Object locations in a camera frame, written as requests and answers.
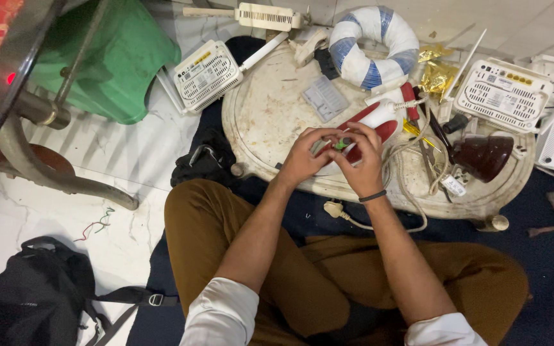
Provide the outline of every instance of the white shirt sleeve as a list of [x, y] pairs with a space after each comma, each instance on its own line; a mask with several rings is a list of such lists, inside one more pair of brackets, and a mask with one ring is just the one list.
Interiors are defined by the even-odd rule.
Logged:
[[416, 322], [405, 334], [406, 346], [487, 346], [460, 312]]
[[180, 345], [247, 345], [259, 302], [249, 287], [213, 278], [189, 306]]
[[[254, 334], [260, 298], [249, 287], [213, 278], [189, 306], [181, 346], [247, 345]], [[416, 322], [406, 346], [487, 346], [461, 313]]]

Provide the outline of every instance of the small plastic case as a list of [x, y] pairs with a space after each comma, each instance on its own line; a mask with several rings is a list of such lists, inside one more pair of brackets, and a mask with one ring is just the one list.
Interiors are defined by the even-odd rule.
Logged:
[[350, 102], [322, 75], [303, 91], [303, 97], [313, 107], [322, 122], [333, 119], [348, 108]]

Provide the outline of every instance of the green plastic stool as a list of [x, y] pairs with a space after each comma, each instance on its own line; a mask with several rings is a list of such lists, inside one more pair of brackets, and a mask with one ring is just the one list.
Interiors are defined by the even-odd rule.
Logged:
[[[97, 4], [90, 0], [57, 20], [31, 82], [58, 92], [61, 70], [72, 65]], [[134, 124], [147, 115], [145, 94], [158, 69], [180, 61], [179, 47], [138, 0], [111, 1], [66, 101], [121, 124]]]

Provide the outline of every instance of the yellow screwdriver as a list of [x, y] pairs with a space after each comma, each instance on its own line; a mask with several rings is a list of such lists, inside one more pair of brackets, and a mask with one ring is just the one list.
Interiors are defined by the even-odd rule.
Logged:
[[[404, 121], [404, 122], [403, 122], [403, 129], [404, 129], [405, 131], [408, 131], [408, 132], [411, 133], [411, 134], [416, 135], [416, 136], [418, 136], [418, 135], [420, 134], [420, 130], [417, 129], [414, 125], [410, 124], [408, 121]], [[424, 137], [423, 137], [422, 139], [423, 139], [425, 142], [429, 143], [429, 145], [432, 146], [433, 149], [435, 149], [435, 150], [437, 150], [438, 152], [441, 153], [441, 150], [437, 149], [437, 147], [434, 146], [433, 143], [431, 143], [428, 139], [426, 139], [426, 138], [424, 138]]]

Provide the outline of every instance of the black backpack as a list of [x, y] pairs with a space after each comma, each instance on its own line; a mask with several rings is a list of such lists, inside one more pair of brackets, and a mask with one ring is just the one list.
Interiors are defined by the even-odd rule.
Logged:
[[[174, 306], [179, 297], [165, 297], [142, 287], [122, 287], [96, 296], [96, 280], [88, 257], [50, 236], [25, 241], [0, 274], [0, 345], [76, 345], [82, 311], [96, 322], [87, 346], [105, 345], [140, 305]], [[132, 303], [112, 325], [92, 301]], [[104, 336], [99, 339], [100, 325]]]

